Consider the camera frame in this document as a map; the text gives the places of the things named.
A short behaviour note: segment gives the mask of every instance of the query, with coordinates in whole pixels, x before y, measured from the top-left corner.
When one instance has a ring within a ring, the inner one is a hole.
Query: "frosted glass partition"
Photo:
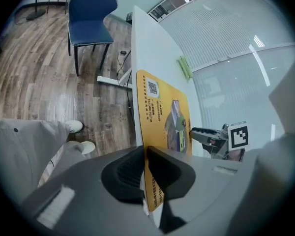
[[[169,14],[160,25],[192,68],[251,48],[295,42],[285,19],[264,0],[194,0]]]
[[[221,129],[224,123],[245,120],[250,149],[280,137],[284,129],[269,94],[292,65],[295,46],[243,55],[194,72],[203,127]]]

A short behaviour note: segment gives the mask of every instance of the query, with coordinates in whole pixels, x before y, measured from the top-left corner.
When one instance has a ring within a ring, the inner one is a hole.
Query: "gray pants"
[[[61,146],[63,153],[51,177],[85,160],[82,144],[66,143],[69,132],[63,122],[0,120],[0,183],[8,197],[20,204],[35,190]]]

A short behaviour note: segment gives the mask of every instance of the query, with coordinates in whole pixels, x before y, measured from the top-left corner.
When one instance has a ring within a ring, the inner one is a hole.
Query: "white sneaker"
[[[95,150],[95,144],[92,142],[81,142],[81,144],[84,146],[82,154],[89,154]]]
[[[83,128],[83,124],[79,120],[69,120],[65,124],[69,125],[70,133],[79,132]]]

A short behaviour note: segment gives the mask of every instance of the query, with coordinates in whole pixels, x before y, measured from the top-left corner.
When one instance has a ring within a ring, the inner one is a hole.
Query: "black stand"
[[[46,13],[46,10],[44,10],[44,9],[37,10],[37,0],[35,0],[35,11],[32,12],[30,15],[28,15],[26,17],[26,19],[28,21],[31,21],[31,20],[34,20],[36,18],[39,18],[40,16],[44,15],[45,13]]]

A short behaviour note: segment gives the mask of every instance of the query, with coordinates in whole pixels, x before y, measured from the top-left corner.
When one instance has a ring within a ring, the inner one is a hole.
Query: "wooden floor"
[[[73,46],[68,55],[68,14],[64,14],[64,8],[50,7],[48,14],[26,22],[25,17],[32,11],[27,8],[18,13],[16,25],[2,47],[0,118],[80,120],[85,127],[71,139],[94,142],[97,151],[92,156],[134,146],[126,89],[96,81],[105,45],[96,46],[94,53],[92,46],[79,48],[77,77]],[[131,49],[131,26],[110,17],[105,25],[114,43],[100,74],[115,79],[118,51]],[[123,70],[130,66],[131,56]]]

